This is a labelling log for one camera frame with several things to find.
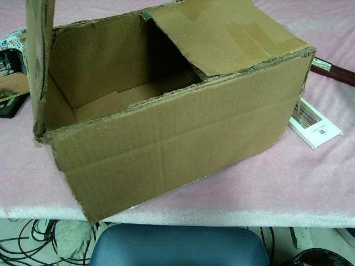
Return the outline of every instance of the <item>black cable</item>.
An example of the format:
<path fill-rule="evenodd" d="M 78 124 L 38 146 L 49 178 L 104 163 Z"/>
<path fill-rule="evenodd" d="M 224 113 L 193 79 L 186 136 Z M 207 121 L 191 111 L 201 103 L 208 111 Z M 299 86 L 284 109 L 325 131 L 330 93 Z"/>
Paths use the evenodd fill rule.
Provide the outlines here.
<path fill-rule="evenodd" d="M 263 231 L 262 227 L 260 227 L 260 233 L 261 233 L 262 243 L 264 244 L 264 247 L 265 247 L 265 249 L 266 249 L 266 243 L 265 243 L 264 231 Z"/>
<path fill-rule="evenodd" d="M 34 240 L 36 240 L 36 241 L 45 242 L 45 243 L 43 243 L 40 247 L 37 247 L 36 249 L 24 251 L 22 246 L 21 246 L 21 240 L 29 239 L 29 237 L 22 237 L 22 234 L 23 234 L 24 230 L 27 228 L 27 226 L 31 222 L 33 222 L 32 228 L 31 228 L 31 236 L 32 236 L 32 238 Z M 53 249 L 54 249 L 55 253 L 58 255 L 58 252 L 57 252 L 57 241 L 55 240 L 55 226 L 57 225 L 58 221 L 54 221 L 52 224 L 50 224 L 50 227 L 47 228 L 46 233 L 42 233 L 42 232 L 40 232 L 39 230 L 36 229 L 36 225 L 38 224 L 38 222 L 39 222 L 39 220 L 37 220 L 37 219 L 28 221 L 24 225 L 24 227 L 21 229 L 19 237 L 17 237 L 17 238 L 8 238 L 8 239 L 0 240 L 0 242 L 17 241 L 18 242 L 18 248 L 20 249 L 21 252 L 11 252 L 11 251 L 6 250 L 5 248 L 3 248 L 1 245 L 0 245 L 0 250 L 4 251 L 5 253 L 8 253 L 8 254 L 24 255 L 25 257 L 10 258 L 9 256 L 4 255 L 3 253 L 0 253 L 0 259 L 2 259 L 5 263 L 7 263 L 10 266 L 19 266 L 19 265 L 16 265 L 14 263 L 19 263 L 21 265 L 31 266 L 30 264 L 28 264 L 26 262 L 21 262 L 20 261 L 22 259 L 27 259 L 27 258 L 32 260 L 32 261 L 35 261 L 37 263 L 40 263 L 41 265 L 39 265 L 39 266 L 54 266 L 57 262 L 45 263 L 45 262 L 41 262 L 40 260 L 32 258 L 32 256 L 34 256 L 39 251 L 41 251 L 50 242 L 52 243 L 52 246 L 53 246 Z M 41 235 L 46 235 L 46 237 L 43 240 L 42 239 L 37 239 L 34 236 L 34 232 L 36 232 L 38 234 L 41 234 Z M 94 228 L 92 228 L 92 232 L 93 232 L 94 237 L 96 238 L 96 234 L 95 234 Z M 88 252 L 91 240 L 92 240 L 92 238 L 90 236 L 90 240 L 89 240 L 89 242 L 87 244 L 87 247 L 85 249 L 85 253 L 84 253 L 84 258 L 83 259 L 75 259 L 75 258 L 64 259 L 64 258 L 60 258 L 60 261 L 58 261 L 58 262 L 68 262 L 68 263 L 73 264 L 73 265 L 87 266 L 88 265 L 87 260 L 90 260 L 90 258 L 86 258 L 86 256 L 87 256 L 87 252 Z"/>
<path fill-rule="evenodd" d="M 31 222 L 32 220 L 30 220 L 28 223 L 26 223 L 26 225 L 22 228 L 22 230 L 20 231 L 20 235 L 18 236 L 18 248 L 21 250 L 22 254 L 26 256 L 26 258 L 30 259 L 30 260 L 33 260 L 34 262 L 37 262 L 37 263 L 42 263 L 42 265 L 40 266 L 54 266 L 57 262 L 53 262 L 53 263 L 45 263 L 45 262 L 41 262 L 40 260 L 37 260 L 37 259 L 34 259 L 32 258 L 32 256 L 34 254 L 36 254 L 37 252 L 39 252 L 43 247 L 45 247 L 49 242 L 50 242 L 50 239 L 47 240 L 41 247 L 41 249 L 39 249 L 38 251 L 36 251 L 35 253 L 31 254 L 31 255 L 27 255 L 29 252 L 25 252 L 23 250 L 23 248 L 21 247 L 21 240 L 20 238 L 22 237 L 22 233 L 24 231 L 24 229 L 26 228 L 27 225 L 29 225 L 29 223 Z"/>
<path fill-rule="evenodd" d="M 8 220 L 9 220 L 10 222 L 16 223 L 19 219 L 16 219 L 16 221 L 13 221 L 13 220 L 11 220 L 10 218 L 8 218 Z"/>
<path fill-rule="evenodd" d="M 272 265 L 273 256 L 275 255 L 275 234 L 273 233 L 272 227 L 269 227 L 272 239 L 272 248 L 271 248 L 271 255 L 270 255 L 270 264 Z"/>

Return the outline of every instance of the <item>box flap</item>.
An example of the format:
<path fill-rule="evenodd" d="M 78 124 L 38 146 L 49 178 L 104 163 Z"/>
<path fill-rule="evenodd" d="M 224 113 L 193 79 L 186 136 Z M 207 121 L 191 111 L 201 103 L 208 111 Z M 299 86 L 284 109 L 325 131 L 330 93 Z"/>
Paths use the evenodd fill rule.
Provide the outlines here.
<path fill-rule="evenodd" d="M 43 118 L 50 45 L 52 41 L 54 0 L 27 0 L 27 36 L 24 61 L 31 92 L 36 139 L 43 135 Z"/>
<path fill-rule="evenodd" d="M 193 0 L 149 9 L 156 24 L 206 75 L 250 68 L 308 47 L 249 0 Z"/>

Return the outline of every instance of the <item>tangled wires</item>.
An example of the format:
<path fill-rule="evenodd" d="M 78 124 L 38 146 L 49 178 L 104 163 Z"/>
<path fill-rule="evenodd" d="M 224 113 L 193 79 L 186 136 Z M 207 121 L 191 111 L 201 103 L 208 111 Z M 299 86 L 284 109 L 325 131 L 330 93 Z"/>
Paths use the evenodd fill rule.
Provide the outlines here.
<path fill-rule="evenodd" d="M 275 255 L 275 234 L 273 232 L 272 227 L 269 227 L 270 233 L 271 233 L 271 243 L 272 243 L 272 247 L 271 247 L 271 253 L 270 253 L 270 265 L 272 265 L 273 263 L 273 258 Z M 265 242 L 265 236 L 264 236 L 264 231 L 263 228 L 260 227 L 260 233 L 261 233 L 261 238 L 262 238 L 262 242 L 264 244 L 265 249 L 267 249 L 266 247 L 266 242 Z"/>
<path fill-rule="evenodd" d="M 49 225 L 47 226 L 47 229 L 45 232 L 40 232 L 38 230 L 38 222 L 39 222 L 39 220 L 37 220 L 37 219 L 30 220 L 21 229 L 18 237 L 0 240 L 0 259 L 2 261 L 4 261 L 6 264 L 8 264 L 10 266 L 19 266 L 19 265 L 33 266 L 33 264 L 29 264 L 28 261 L 33 261 L 33 262 L 38 263 L 36 266 L 56 266 L 58 262 L 67 262 L 72 265 L 80 265 L 80 266 L 87 266 L 89 264 L 90 258 L 87 258 L 87 253 L 88 253 L 88 249 L 89 249 L 92 238 L 90 238 L 90 240 L 88 241 L 83 259 L 58 257 L 58 260 L 56 262 L 52 262 L 52 263 L 46 263 L 46 262 L 40 261 L 39 259 L 36 259 L 35 255 L 37 253 L 39 253 L 41 250 L 43 250 L 43 248 L 49 244 L 52 245 L 54 252 L 56 253 L 56 255 L 58 255 L 57 242 L 55 240 L 55 226 L 57 225 L 58 220 L 50 220 Z M 30 239 L 30 238 L 24 237 L 23 235 L 24 235 L 25 229 L 28 228 L 30 224 L 32 224 L 31 237 L 36 242 L 41 243 L 41 245 L 39 247 L 36 247 L 31 250 L 24 250 L 23 241 L 25 239 Z M 43 236 L 43 238 L 39 239 L 38 237 L 36 237 L 36 235 L 41 235 L 41 236 Z M 92 228 L 92 235 L 94 236 L 94 239 L 96 240 L 94 228 Z M 3 246 L 3 244 L 6 242 L 17 242 L 18 250 L 12 251 L 12 250 L 5 248 Z"/>

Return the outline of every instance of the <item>cardboard box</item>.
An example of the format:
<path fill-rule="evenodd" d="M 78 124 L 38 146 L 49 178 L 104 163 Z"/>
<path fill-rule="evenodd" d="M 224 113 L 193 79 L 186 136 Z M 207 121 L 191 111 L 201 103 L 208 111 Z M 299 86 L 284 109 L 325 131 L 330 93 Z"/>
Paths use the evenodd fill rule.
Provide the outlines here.
<path fill-rule="evenodd" d="M 52 29 L 53 10 L 27 1 L 34 134 L 90 223 L 271 147 L 315 54 L 248 0 Z"/>

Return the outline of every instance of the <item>pink table cover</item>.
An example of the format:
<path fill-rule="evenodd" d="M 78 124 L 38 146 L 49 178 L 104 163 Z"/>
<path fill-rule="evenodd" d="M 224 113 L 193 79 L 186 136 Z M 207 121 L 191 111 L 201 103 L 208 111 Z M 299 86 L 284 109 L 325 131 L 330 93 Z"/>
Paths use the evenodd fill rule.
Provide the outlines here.
<path fill-rule="evenodd" d="M 57 0 L 54 24 L 166 0 Z M 355 71 L 353 0 L 255 0 L 273 19 Z M 26 26 L 23 0 L 0 3 L 0 37 Z M 316 150 L 290 128 L 269 150 L 107 219 L 206 226 L 355 227 L 355 88 L 310 73 L 303 97 L 343 130 Z M 85 219 L 48 149 L 32 140 L 30 101 L 0 119 L 0 217 Z"/>

